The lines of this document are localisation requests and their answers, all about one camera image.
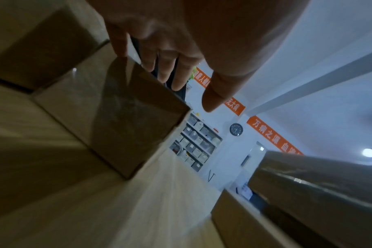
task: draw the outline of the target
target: wooden table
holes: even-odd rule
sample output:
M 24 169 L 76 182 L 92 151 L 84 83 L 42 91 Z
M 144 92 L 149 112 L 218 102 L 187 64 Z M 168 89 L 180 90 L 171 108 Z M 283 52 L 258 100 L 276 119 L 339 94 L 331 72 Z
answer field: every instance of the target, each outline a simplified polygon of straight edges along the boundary
M 0 247 L 224 247 L 219 192 L 170 150 L 130 181 L 0 85 Z

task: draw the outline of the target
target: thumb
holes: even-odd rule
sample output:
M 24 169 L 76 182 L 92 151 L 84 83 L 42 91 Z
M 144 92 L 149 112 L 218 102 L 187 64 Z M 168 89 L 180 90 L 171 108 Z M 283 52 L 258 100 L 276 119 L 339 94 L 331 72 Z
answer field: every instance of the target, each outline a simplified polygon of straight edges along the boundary
M 242 88 L 253 74 L 254 72 L 244 76 L 226 76 L 214 71 L 211 82 L 202 95 L 202 107 L 204 110 L 212 112 L 226 102 Z

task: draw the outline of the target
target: chinese character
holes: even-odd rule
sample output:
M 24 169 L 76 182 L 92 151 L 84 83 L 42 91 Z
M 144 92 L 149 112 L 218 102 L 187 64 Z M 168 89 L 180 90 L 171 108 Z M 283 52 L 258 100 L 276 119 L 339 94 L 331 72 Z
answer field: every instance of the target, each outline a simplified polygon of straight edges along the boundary
M 198 80 L 198 79 L 200 79 L 202 77 L 202 73 L 200 72 L 199 74 L 197 74 L 195 77 L 194 77 L 194 79 L 195 80 Z
M 268 129 L 267 126 L 262 125 L 262 126 L 260 127 L 260 132 L 261 132 L 261 133 L 265 133 L 265 131 L 266 131 L 267 129 Z
M 235 107 L 233 108 L 234 111 L 236 111 L 238 108 L 239 108 L 239 104 L 235 105 Z
M 291 148 L 289 149 L 289 152 L 288 152 L 288 153 L 295 154 L 295 153 L 296 153 L 296 149 L 293 148 L 293 147 L 291 147 Z
M 236 104 L 236 102 L 233 101 L 233 102 L 231 103 L 231 105 L 228 104 L 228 106 L 229 106 L 230 108 L 233 108 L 233 107 L 235 106 L 235 104 Z
M 256 120 L 255 123 L 253 124 L 253 126 L 258 127 L 258 125 L 260 125 L 260 123 L 261 122 L 259 120 Z
M 207 86 L 208 83 L 209 83 L 209 79 L 208 78 L 204 79 L 204 81 L 202 82 L 202 84 L 205 85 L 205 86 Z
M 268 139 L 271 139 L 272 134 L 273 134 L 272 130 L 269 130 L 268 133 L 265 136 L 268 137 Z
M 277 145 L 277 142 L 279 142 L 279 140 L 280 140 L 280 136 L 278 136 L 277 134 L 275 134 L 275 136 L 272 139 L 272 142 Z
M 281 147 L 281 149 L 283 149 L 283 151 L 287 152 L 288 143 L 284 143 L 283 146 Z

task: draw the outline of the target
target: ceiling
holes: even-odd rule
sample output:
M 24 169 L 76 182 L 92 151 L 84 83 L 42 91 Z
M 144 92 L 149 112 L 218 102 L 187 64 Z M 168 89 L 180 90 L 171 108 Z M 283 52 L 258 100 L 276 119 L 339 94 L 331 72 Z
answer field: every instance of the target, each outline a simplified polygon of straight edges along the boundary
M 269 95 L 372 32 L 372 0 L 313 0 L 280 49 L 241 90 L 250 102 Z M 372 161 L 372 72 L 264 113 L 315 155 Z

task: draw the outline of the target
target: hand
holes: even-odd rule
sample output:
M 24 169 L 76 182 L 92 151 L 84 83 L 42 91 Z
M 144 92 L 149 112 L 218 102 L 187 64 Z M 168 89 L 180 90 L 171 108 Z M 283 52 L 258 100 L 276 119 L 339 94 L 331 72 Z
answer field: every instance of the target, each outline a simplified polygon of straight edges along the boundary
M 140 40 L 141 65 L 180 90 L 204 58 L 214 70 L 202 97 L 207 112 L 231 98 L 276 51 L 309 0 L 88 0 L 104 17 L 117 56 Z

